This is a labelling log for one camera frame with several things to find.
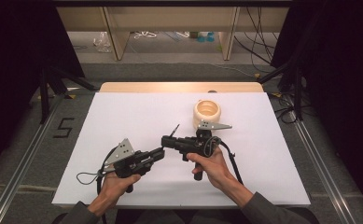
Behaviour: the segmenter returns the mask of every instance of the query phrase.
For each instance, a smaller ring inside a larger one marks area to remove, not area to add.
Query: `gray carpet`
[[[98,87],[106,81],[255,81],[254,77],[249,76],[256,73],[256,69],[252,65],[227,64],[226,66],[243,72],[211,64],[82,64],[86,79]],[[68,87],[77,86],[70,81],[65,82]],[[278,78],[265,83],[265,91],[275,91],[277,82]],[[67,209],[52,205],[51,199],[62,178],[93,98],[92,92],[83,89],[71,91],[70,94],[75,94],[76,97],[62,100],[3,223],[50,223],[60,213],[67,212]],[[272,98],[271,102],[273,110],[282,108],[277,98]],[[312,109],[309,111],[304,109],[304,112],[314,113]],[[342,160],[336,157],[335,150],[331,146],[319,118],[307,114],[303,114],[303,117],[332,176],[349,202],[356,223],[363,223],[363,196],[344,168]],[[56,138],[54,136],[66,134],[65,130],[58,130],[62,119],[69,119],[65,120],[64,124],[72,130],[68,137]],[[39,121],[40,103],[35,95],[31,108],[26,110],[24,120],[15,134],[12,145],[4,151],[0,158],[0,192],[12,176],[14,167],[18,165],[25,149],[29,146]],[[310,209],[320,223],[341,223],[294,124],[279,121],[279,125],[303,185],[311,196]],[[108,214],[110,219],[114,218],[114,213],[112,211]]]

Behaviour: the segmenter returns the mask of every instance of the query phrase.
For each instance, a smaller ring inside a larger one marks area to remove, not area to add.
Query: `dark gray sleeve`
[[[298,214],[273,205],[258,192],[242,208],[242,212],[252,224],[310,224],[308,220]]]
[[[88,210],[88,207],[84,203],[78,202],[60,223],[95,224],[99,219],[99,217]]]

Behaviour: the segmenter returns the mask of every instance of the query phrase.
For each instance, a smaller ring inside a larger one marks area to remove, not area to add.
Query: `beige tape roll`
[[[219,122],[221,117],[221,107],[211,100],[200,100],[193,107],[193,127],[198,129],[199,123],[204,119],[214,123]]]

